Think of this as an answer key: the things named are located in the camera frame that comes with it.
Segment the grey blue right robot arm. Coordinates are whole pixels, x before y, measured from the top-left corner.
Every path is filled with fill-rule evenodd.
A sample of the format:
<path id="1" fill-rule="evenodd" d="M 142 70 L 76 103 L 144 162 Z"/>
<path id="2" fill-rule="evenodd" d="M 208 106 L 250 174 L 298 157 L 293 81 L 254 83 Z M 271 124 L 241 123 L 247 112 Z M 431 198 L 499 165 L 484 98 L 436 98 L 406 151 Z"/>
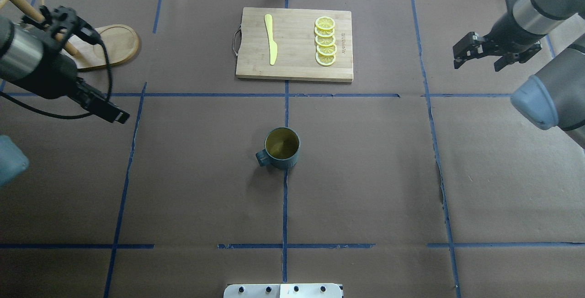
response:
<path id="1" fill-rule="evenodd" d="M 506 12 L 485 35 L 468 32 L 453 48 L 453 66 L 495 56 L 495 71 L 524 64 L 541 51 L 541 41 L 573 16 L 584 17 L 585 0 L 505 0 Z M 559 128 L 585 145 L 585 37 L 553 53 L 552 60 L 517 88 L 513 107 L 535 127 Z"/>

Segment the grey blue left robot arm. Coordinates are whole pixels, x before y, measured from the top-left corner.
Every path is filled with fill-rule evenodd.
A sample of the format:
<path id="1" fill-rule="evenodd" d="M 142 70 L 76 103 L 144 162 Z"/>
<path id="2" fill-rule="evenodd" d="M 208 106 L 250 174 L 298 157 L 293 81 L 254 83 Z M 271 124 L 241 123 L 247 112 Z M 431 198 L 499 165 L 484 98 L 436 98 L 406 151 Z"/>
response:
<path id="1" fill-rule="evenodd" d="M 54 119 L 77 120 L 97 116 L 110 123 L 121 124 L 129 119 L 128 112 L 111 102 L 112 65 L 105 43 L 96 29 L 79 18 L 51 20 L 50 27 L 46 29 L 42 22 L 30 18 L 25 22 L 33 25 L 33 29 L 27 31 L 6 17 L 1 18 L 1 79 L 48 100 L 66 96 L 77 102 L 85 113 L 60 115 L 30 106 L 4 92 L 2 98 Z M 81 78 L 75 61 L 62 54 L 63 44 L 72 35 L 102 48 L 108 73 L 107 93 L 102 93 Z"/>

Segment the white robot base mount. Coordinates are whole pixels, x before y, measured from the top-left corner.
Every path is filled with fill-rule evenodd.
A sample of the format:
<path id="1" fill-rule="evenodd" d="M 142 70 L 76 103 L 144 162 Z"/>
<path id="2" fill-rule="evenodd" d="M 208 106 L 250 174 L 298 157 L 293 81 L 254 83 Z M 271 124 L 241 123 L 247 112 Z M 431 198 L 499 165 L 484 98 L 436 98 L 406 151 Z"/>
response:
<path id="1" fill-rule="evenodd" d="M 224 298 L 343 298 L 336 283 L 268 283 L 228 285 Z"/>

